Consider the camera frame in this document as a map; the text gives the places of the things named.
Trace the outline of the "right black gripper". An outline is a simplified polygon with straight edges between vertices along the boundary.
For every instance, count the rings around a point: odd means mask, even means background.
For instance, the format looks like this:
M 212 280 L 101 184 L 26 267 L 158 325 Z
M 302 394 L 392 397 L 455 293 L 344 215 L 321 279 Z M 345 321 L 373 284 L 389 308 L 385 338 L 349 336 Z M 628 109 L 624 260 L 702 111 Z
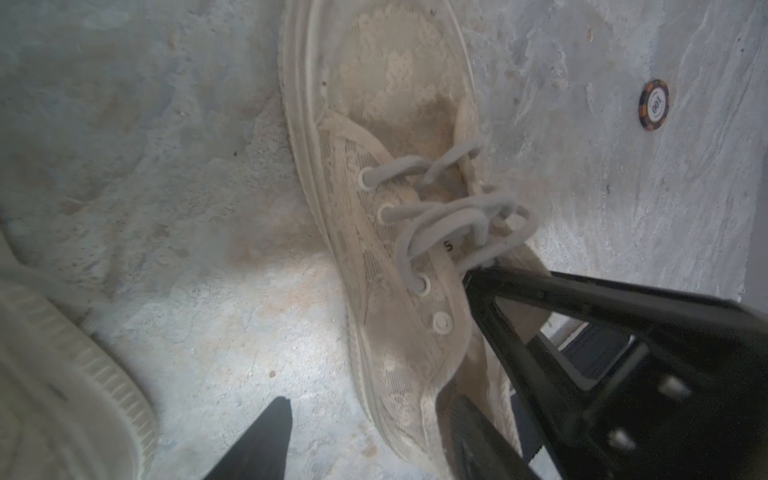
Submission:
M 475 269 L 472 314 L 563 479 L 764 479 L 767 318 L 716 297 L 562 272 Z M 593 386 L 496 299 L 632 336 Z

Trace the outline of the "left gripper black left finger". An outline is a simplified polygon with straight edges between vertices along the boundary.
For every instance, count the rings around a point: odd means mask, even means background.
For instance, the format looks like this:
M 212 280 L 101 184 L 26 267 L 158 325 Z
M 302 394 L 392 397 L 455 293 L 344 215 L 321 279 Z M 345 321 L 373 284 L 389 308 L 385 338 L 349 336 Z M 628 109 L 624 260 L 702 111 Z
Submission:
M 292 425 L 290 400 L 276 397 L 205 480 L 283 480 Z

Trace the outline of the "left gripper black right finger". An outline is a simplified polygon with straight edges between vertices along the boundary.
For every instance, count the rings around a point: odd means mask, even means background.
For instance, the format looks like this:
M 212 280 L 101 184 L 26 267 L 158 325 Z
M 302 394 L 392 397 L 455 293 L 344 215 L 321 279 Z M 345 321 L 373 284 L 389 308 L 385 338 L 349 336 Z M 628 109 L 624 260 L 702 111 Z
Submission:
M 457 477 L 463 480 L 539 477 L 465 395 L 448 406 L 449 430 Z

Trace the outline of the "cream canvas sneaker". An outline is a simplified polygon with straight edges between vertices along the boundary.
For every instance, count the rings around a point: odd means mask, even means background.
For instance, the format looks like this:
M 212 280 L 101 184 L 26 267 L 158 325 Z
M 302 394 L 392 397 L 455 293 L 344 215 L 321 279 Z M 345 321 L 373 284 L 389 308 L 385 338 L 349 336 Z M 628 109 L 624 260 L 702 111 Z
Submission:
M 20 263 L 1 244 L 1 476 L 145 479 L 158 425 L 138 386 L 57 308 L 106 296 Z
M 511 381 L 462 284 L 476 267 L 546 275 L 538 221 L 478 175 L 465 41 L 447 1 L 289 1 L 279 79 L 302 189 L 343 282 L 360 404 L 384 442 L 458 475 L 448 406 L 468 397 L 520 445 Z

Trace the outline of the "black insole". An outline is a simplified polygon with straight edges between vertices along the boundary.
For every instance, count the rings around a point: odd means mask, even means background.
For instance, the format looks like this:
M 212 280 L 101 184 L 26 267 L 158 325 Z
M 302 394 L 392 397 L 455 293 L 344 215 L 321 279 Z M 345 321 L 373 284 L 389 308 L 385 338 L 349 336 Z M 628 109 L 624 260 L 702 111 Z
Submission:
M 599 380 L 630 343 L 630 336 L 615 330 L 588 324 L 560 352 L 582 376 Z M 543 447 L 533 417 L 517 393 L 510 398 L 522 450 L 522 458 L 529 463 Z

